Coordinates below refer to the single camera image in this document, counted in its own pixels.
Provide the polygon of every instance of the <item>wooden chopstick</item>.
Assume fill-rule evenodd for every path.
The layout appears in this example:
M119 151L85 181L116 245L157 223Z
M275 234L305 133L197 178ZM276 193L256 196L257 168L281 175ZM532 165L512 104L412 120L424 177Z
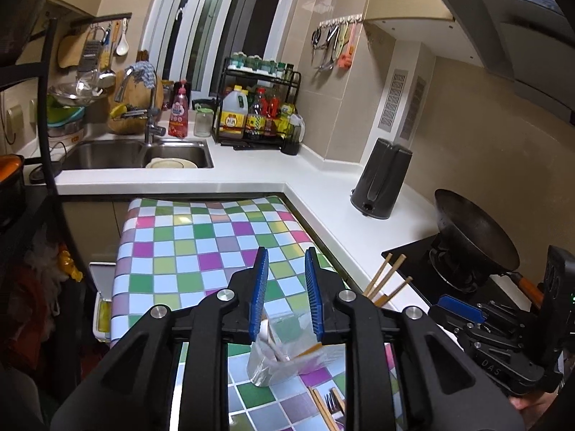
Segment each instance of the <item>wooden chopstick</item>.
M323 345L321 345L320 343L317 343L315 345L312 345L311 347L309 347L306 351L301 352L299 355L297 355L295 358L299 358L300 356L303 356L305 354L310 354L313 352L318 351L321 347L323 347Z
M404 254L400 254L400 256L397 258L397 261L395 262L395 264L393 264L392 268L389 270L389 272L385 275L385 277L383 278L383 281L381 281L381 283L374 289L372 290L372 292L367 295L367 298L370 299L374 299L375 296L380 292L380 290L383 288L383 286L385 284L387 284L387 282L389 282L389 279L392 278L392 275L396 273L396 270L398 270L401 265L403 264L403 261L405 261L405 255Z
M378 271L376 272L376 276L372 278L372 281L369 283L369 285L366 287L365 290L363 290L363 296L367 296L367 294L372 291L373 285L376 284L377 279L379 279L381 273L383 272L383 270L385 269L385 266L387 266L389 264L389 261L392 258L392 253L389 253L386 257L385 257L385 261L383 261L383 264L381 265L381 267L378 269Z
M389 303L392 300L392 298L396 296L399 292L401 292L403 288L406 285L408 285L412 280L413 280L412 277L407 277L399 287L397 287L394 291L391 292L390 295L380 296L376 301L374 301L373 304L376 305L378 308L381 308L386 303Z
M346 402L344 402L343 399L341 398L341 395L339 395L339 391L337 390L337 387L332 387L330 389L330 392L331 392L332 396L334 396L334 398L337 400L337 404L339 405L339 409L345 415L346 414Z
M309 393L312 395L312 399L316 404L317 410L319 410L321 417L326 422L326 425L330 431L339 431L339 428L335 424L334 418L332 417L330 411L327 409L327 405L324 403L321 395L317 389L312 389L308 387Z

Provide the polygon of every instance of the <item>checkered tablecloth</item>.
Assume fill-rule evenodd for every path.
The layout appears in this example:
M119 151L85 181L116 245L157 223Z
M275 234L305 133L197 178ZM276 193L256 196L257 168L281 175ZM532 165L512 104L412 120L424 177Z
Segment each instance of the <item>checkered tablecloth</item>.
M173 310L197 305L226 287L232 274L252 267L260 246L267 248L270 260L267 316L308 310L304 253L314 244L278 197L223 203L135 199L116 264L111 338L121 338L159 303ZM333 270L319 251L318 259L323 268ZM187 347L180 356L171 428L177 422ZM249 347L229 345L228 354L231 430L327 430L306 386L317 387L322 395L338 387L344 395L344 360L276 386L255 387L246 373ZM401 431L402 408L391 354L388 361Z

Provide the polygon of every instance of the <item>silver screw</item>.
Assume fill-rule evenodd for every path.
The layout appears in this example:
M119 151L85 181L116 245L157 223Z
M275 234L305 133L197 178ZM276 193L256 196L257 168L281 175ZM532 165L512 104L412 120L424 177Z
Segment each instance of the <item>silver screw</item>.
M341 301L347 303L352 302L353 300L355 300L355 298L357 298L357 295L351 290L341 290L341 292L338 293L337 296L339 296L339 299Z
M405 308L405 315L409 319L417 321L423 316L423 311L421 310L421 308L418 308L417 306L408 306L407 308Z
M230 301L231 299L234 298L234 296L236 296L236 294L234 293L233 290L230 290L229 288L224 288L223 290L220 290L216 296L218 300Z
M168 308L163 305L156 305L150 311L150 316L155 319L162 319L168 314Z

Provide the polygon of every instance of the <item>faucet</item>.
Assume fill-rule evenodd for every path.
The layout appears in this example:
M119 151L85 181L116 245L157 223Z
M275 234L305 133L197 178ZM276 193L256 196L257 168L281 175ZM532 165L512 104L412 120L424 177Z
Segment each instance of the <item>faucet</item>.
M126 92L126 86L128 85L128 80L131 75L134 74L134 68L130 67L125 71L124 79L122 80L122 84L118 88L116 92L116 96L114 96L115 102L122 102L124 99L124 93ZM123 118L129 118L132 116L146 116L146 129L144 130L144 143L147 146L151 145L153 142L154 136L163 136L166 134L166 128L154 125L153 118L154 116L160 113L160 109L154 106L156 101L156 90L157 90L157 73L156 70L153 70L153 88L150 89L150 97L149 97L149 106L144 110L135 110L131 112L124 113L122 115Z

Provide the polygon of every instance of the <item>sink basin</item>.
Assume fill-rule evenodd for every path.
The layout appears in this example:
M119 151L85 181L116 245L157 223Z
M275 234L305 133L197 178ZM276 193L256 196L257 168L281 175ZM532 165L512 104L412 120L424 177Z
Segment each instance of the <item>sink basin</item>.
M148 165L153 158L183 158L194 162L198 168L213 168L214 166L208 145L202 141L165 141L146 146L142 167Z
M137 140L89 140L73 148L64 160L63 170L140 168L143 149Z

